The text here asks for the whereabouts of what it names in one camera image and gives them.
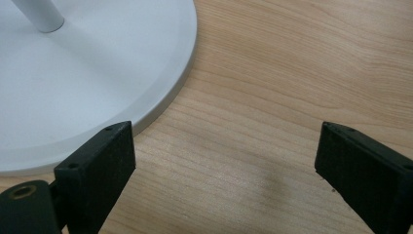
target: round plate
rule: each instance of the round plate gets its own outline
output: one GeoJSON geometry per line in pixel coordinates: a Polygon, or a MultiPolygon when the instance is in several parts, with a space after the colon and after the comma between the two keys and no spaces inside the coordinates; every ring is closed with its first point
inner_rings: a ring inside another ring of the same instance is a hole
{"type": "Polygon", "coordinates": [[[0,175],[51,169],[100,129],[136,135],[183,86],[197,37],[192,0],[54,1],[63,27],[41,33],[0,6],[0,175]]]}

